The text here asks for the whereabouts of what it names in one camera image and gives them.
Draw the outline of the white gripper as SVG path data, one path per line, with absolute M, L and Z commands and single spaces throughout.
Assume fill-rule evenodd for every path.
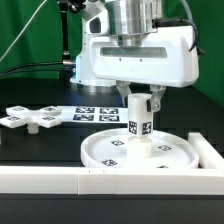
M 97 78 L 118 80 L 123 106 L 131 94 L 129 82 L 152 84 L 147 111 L 158 112 L 165 86 L 185 87 L 197 80 L 198 56 L 192 45 L 190 26 L 158 28 L 143 38 L 140 47 L 122 48 L 115 38 L 94 37 L 89 49 L 91 68 Z

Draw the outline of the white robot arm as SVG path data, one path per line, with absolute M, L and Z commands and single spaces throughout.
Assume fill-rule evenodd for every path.
M 82 49 L 71 81 L 95 92 L 148 84 L 147 109 L 157 112 L 167 87 L 185 87 L 199 76 L 197 27 L 190 17 L 166 18 L 162 0 L 87 0 Z

